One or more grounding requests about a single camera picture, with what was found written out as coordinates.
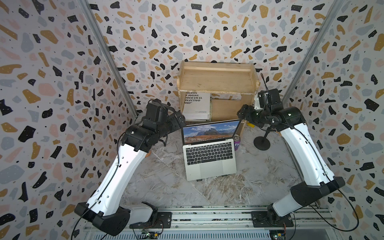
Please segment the silver laptop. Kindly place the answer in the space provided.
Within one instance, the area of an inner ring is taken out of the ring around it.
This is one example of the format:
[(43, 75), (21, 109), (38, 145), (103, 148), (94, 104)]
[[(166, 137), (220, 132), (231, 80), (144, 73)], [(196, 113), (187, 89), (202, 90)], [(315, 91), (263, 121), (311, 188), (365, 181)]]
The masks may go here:
[(241, 120), (189, 125), (182, 129), (188, 181), (237, 172), (233, 137)]

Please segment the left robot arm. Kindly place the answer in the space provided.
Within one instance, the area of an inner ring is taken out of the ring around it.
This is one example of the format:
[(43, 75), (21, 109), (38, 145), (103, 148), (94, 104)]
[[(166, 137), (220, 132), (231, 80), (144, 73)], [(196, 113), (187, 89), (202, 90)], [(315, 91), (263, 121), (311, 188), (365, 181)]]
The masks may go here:
[(154, 227), (158, 208), (147, 202), (121, 207), (120, 201), (135, 170), (158, 142), (167, 144), (168, 134), (186, 126), (181, 111), (150, 100), (141, 121), (119, 137), (117, 156), (101, 185), (87, 202), (78, 203), (75, 213), (107, 235), (117, 236), (126, 226)]

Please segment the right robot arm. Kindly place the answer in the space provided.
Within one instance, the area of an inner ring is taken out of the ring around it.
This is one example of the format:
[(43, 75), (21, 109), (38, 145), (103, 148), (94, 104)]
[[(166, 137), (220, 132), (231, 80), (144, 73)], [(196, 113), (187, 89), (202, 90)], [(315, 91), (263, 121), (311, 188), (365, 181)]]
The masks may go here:
[(241, 120), (255, 126), (268, 124), (267, 134), (280, 133), (291, 149), (304, 178), (303, 182), (291, 187), (284, 198), (268, 206), (267, 215), (270, 221), (283, 218), (345, 186), (345, 180), (335, 176), (316, 149), (298, 108), (289, 107), (271, 112), (243, 105), (237, 115)]

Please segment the small yellow object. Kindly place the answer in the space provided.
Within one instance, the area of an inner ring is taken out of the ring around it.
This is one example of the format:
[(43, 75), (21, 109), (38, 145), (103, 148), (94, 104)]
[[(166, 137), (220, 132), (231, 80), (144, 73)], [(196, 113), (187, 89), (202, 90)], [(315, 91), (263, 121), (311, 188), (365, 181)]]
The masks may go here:
[(249, 123), (249, 122), (247, 122), (247, 125), (248, 125), (249, 127), (251, 127), (251, 128), (254, 128), (254, 127), (255, 127), (255, 125), (253, 125), (253, 124), (251, 124), (251, 123)]

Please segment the white book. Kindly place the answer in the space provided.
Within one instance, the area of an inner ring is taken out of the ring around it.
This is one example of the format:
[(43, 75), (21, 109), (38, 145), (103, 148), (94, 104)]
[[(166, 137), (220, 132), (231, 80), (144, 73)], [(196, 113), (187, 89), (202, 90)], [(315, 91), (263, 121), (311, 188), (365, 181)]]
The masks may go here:
[(187, 92), (183, 115), (189, 122), (204, 122), (211, 118), (211, 94)]

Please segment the purple soda can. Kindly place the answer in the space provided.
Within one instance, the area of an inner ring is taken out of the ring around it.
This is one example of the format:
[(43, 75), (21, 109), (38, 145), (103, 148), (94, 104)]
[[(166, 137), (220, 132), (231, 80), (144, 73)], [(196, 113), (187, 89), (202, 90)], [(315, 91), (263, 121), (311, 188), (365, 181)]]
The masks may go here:
[(234, 135), (233, 140), (234, 140), (235, 151), (237, 151), (239, 149), (239, 146), (240, 146), (240, 143), (241, 143), (241, 137), (236, 134), (236, 135)]

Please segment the wooden shelf unit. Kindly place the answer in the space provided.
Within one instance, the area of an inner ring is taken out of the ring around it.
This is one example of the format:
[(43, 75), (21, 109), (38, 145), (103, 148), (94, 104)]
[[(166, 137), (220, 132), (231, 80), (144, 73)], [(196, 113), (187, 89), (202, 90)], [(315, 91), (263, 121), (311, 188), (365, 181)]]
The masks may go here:
[(254, 103), (260, 86), (253, 64), (182, 62), (177, 77), (181, 112), (188, 92), (240, 95), (240, 100), (211, 100), (211, 121), (234, 120), (240, 108)]

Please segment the black microphone on stand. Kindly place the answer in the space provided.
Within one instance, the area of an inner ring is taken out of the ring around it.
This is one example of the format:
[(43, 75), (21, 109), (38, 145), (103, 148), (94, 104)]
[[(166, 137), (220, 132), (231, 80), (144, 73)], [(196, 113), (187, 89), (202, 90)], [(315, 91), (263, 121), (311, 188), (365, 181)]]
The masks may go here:
[(270, 141), (267, 139), (268, 134), (272, 131), (271, 128), (267, 128), (265, 130), (265, 135), (263, 137), (256, 137), (254, 139), (254, 146), (261, 150), (261, 151), (266, 151), (271, 147)]

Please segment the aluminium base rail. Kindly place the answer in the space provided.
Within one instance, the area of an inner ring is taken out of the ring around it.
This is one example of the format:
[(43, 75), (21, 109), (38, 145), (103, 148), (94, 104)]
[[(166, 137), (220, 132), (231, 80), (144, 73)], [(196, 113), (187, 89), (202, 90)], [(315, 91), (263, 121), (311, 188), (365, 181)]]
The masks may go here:
[(271, 224), (265, 206), (164, 207), (155, 226), (127, 226), (117, 236), (84, 227), (86, 240), (340, 240), (326, 209), (303, 208)]

